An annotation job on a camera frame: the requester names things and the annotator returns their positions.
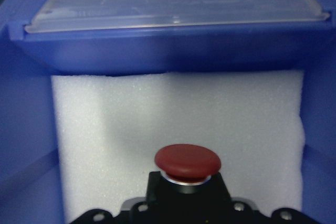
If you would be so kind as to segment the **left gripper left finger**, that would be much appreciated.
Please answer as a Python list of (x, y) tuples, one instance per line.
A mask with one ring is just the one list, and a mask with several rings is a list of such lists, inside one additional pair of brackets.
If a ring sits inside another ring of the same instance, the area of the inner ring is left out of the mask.
[(70, 222), (71, 224), (95, 224), (95, 223), (123, 223), (123, 220), (113, 216), (111, 212), (95, 208), (88, 210)]

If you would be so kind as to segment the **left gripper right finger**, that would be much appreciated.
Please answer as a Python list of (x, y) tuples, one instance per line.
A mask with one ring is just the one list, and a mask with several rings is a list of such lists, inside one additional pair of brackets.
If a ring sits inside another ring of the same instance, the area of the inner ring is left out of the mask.
[(312, 223), (312, 218), (292, 208), (278, 208), (270, 217), (263, 217), (262, 223)]

